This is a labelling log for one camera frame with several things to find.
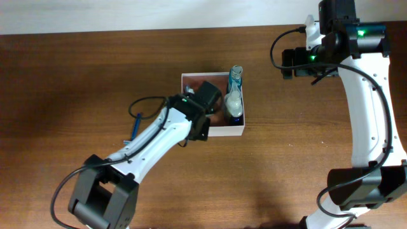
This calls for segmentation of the blue Listerine mouthwash bottle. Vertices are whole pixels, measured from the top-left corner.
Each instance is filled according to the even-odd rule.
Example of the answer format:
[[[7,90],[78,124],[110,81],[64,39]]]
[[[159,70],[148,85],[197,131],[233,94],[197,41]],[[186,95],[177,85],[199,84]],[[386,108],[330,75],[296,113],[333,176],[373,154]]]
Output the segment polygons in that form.
[[[235,82],[237,84],[237,88],[239,90],[241,90],[242,73],[243,73],[243,67],[240,65],[235,65],[230,69],[226,93],[230,92],[233,82]]]

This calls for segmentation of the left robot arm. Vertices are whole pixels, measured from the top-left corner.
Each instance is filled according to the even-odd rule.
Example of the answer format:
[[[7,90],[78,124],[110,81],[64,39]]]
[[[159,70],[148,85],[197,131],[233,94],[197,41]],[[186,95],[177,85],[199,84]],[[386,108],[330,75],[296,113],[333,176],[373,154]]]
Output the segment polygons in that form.
[[[106,159],[92,155],[85,160],[68,211],[89,228],[128,228],[144,177],[181,141],[207,140],[207,113],[220,97],[208,81],[193,95],[168,97],[156,120],[128,145]]]

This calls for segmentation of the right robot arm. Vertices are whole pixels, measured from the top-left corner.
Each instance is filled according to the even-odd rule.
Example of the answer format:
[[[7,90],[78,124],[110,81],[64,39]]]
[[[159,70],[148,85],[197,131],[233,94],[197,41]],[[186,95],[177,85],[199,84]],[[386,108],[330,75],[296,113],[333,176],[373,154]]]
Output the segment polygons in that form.
[[[406,152],[398,138],[389,90],[390,47],[386,27],[362,23],[353,1],[323,0],[318,18],[300,33],[304,47],[282,52],[285,79],[341,79],[352,128],[352,165],[329,171],[317,210],[301,228],[346,228],[360,215],[406,193]]]

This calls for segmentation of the blue toothbrush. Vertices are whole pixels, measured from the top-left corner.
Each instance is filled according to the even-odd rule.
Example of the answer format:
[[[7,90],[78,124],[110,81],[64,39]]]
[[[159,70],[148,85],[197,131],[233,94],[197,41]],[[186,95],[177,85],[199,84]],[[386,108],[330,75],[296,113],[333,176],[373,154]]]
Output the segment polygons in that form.
[[[184,91],[185,91],[187,94],[194,94],[194,93],[195,93],[194,89],[192,89],[189,85],[186,85],[186,86],[185,86]]]

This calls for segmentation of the clear spray bottle dark liquid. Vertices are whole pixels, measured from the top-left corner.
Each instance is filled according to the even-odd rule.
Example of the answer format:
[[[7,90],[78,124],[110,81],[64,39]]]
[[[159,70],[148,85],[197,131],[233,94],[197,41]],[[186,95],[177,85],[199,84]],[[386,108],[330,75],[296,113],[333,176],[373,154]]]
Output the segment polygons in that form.
[[[231,84],[230,91],[224,97],[224,117],[231,126],[243,124],[242,93],[236,82]]]

